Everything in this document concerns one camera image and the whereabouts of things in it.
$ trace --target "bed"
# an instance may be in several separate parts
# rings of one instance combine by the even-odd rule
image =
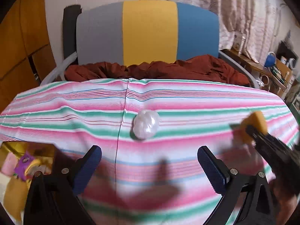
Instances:
[[[153,138],[138,141],[132,121],[143,109],[157,111],[161,121]],[[150,79],[54,82],[20,93],[0,115],[0,141],[53,143],[73,158],[100,146],[100,166],[80,197],[97,224],[203,224],[220,195],[197,161],[200,146],[229,168],[273,178],[239,139],[239,123],[254,110],[263,112],[271,135],[297,143],[297,122],[272,93]]]

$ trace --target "crumpled blanket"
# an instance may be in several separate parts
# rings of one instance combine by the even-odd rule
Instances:
[[[204,80],[239,86],[250,86],[248,78],[220,58],[211,55],[197,56],[172,64],[162,61],[143,62],[140,65],[122,66],[118,63],[100,62],[71,65],[65,71],[69,81],[82,82],[93,79],[176,79]]]

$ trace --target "metal bolt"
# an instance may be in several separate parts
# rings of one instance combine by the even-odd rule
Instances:
[[[233,175],[237,175],[237,174],[238,174],[238,171],[237,171],[235,168],[230,169],[230,172],[231,172]]]
[[[35,176],[35,177],[38,177],[38,176],[40,176],[41,174],[42,174],[41,171],[36,171],[36,172],[34,173],[34,176]]]
[[[265,174],[263,172],[259,172],[258,175],[261,177],[261,178],[264,178],[265,177]]]
[[[67,174],[69,172],[69,169],[66,167],[66,168],[63,168],[62,170],[61,170],[61,173],[62,174]]]

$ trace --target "white ball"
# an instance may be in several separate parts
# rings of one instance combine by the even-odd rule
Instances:
[[[133,120],[133,132],[140,140],[153,137],[159,127],[159,115],[156,111],[141,110]]]

